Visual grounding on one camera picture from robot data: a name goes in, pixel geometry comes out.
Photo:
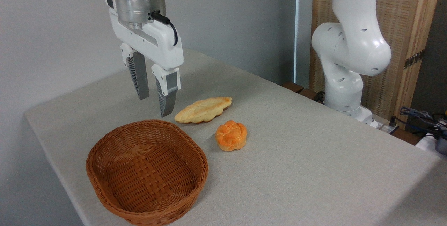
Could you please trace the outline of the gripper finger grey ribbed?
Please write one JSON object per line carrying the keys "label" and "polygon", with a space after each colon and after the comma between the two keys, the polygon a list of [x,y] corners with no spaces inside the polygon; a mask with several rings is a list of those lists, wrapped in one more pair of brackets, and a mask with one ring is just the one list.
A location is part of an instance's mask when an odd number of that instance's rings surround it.
{"label": "gripper finger grey ribbed", "polygon": [[152,65],[152,73],[156,79],[156,87],[161,109],[161,116],[165,117],[172,113],[177,91],[181,89],[180,70],[165,70],[157,64]]}
{"label": "gripper finger grey ribbed", "polygon": [[149,97],[145,57],[129,45],[121,44],[124,65],[128,68],[136,93],[140,100]]}

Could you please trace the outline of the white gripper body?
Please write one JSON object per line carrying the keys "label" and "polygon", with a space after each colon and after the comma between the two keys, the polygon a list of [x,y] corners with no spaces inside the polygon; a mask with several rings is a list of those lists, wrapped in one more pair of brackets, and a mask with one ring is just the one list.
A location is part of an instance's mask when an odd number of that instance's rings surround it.
{"label": "white gripper body", "polygon": [[183,64],[180,36],[169,24],[155,20],[152,13],[166,15],[165,0],[106,0],[113,31],[119,40],[164,70]]}

